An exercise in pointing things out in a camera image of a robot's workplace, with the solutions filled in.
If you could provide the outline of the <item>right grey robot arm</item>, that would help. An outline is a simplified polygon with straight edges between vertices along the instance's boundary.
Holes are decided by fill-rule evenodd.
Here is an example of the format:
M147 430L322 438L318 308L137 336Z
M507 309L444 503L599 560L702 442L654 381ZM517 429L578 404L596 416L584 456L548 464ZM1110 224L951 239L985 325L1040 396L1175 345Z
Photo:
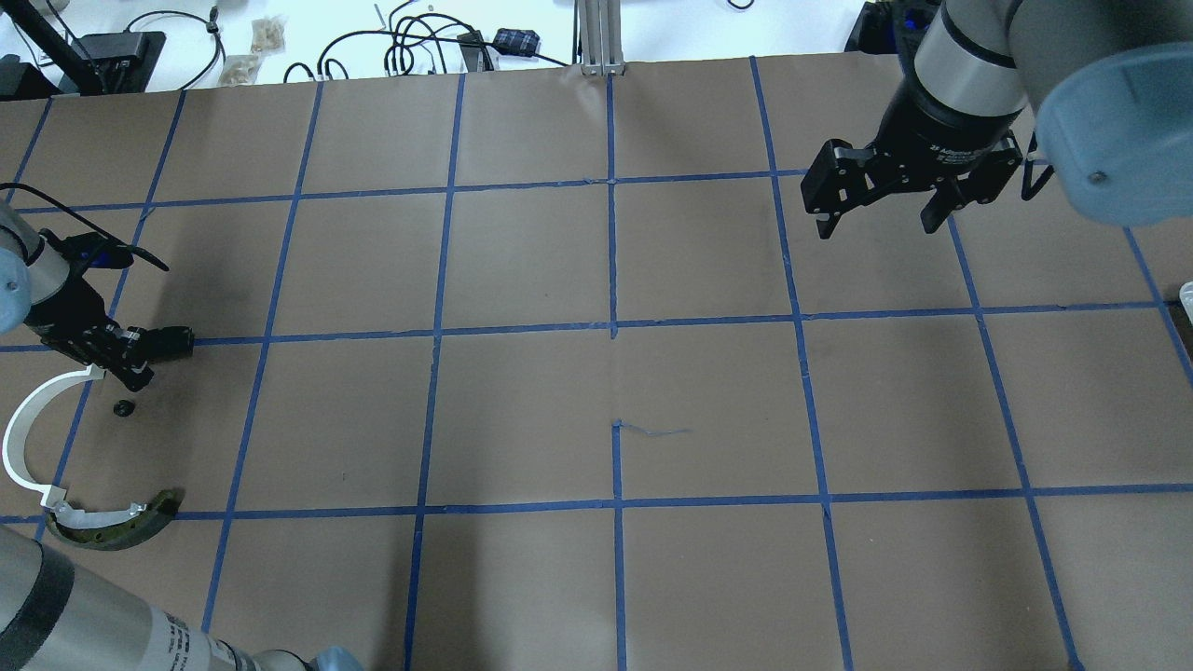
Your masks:
M1030 152L1078 215L1109 226L1189 217L1188 1L942 1L876 136L830 138L802 178L818 236L892 193L928 192L925 233L997 199ZM1028 148L1013 124L1030 109Z

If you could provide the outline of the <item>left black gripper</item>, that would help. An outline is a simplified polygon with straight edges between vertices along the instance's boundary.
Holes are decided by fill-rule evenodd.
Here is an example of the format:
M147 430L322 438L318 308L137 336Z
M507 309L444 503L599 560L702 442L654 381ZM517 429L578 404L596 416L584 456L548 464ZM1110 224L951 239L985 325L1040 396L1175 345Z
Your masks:
M42 344L84 365L98 364L128 390L144 390L157 330L124 330L109 318L105 300L84 277L69 277L51 297L33 303L25 326Z

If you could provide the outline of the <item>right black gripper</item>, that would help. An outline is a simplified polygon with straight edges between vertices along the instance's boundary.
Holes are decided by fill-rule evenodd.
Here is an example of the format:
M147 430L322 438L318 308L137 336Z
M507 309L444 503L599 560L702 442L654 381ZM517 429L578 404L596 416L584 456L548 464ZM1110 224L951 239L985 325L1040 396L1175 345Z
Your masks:
M903 80L869 147L827 140L802 178L802 203L820 239L832 238L845 213L885 196L888 183L908 190L938 184L921 211L927 234L968 204L996 201L1022 164L1018 144L1002 144L1021 113L960 112L937 101L919 80Z

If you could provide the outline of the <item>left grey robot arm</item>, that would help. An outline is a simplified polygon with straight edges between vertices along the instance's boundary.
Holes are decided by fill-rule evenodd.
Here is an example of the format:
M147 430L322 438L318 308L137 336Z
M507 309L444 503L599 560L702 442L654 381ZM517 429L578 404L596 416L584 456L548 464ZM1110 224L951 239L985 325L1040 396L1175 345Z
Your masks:
M91 267L124 270L157 257L101 226L57 238L33 229L4 205L4 332L25 326L47 347L78 362L78 370L48 378L21 399L4 430L4 469L38 495L47 524L64 544L119 550L152 538L177 515L183 494L166 490L150 501L89 513L67 492L39 484L27 468L33 421L64 390L113 377L143 390L153 364L192 353L184 326L124 328L110 318L101 294L85 279ZM358 670L348 650L328 647L307 660L289 650L251 654L222 638L126 591L63 552L4 530L5 670Z

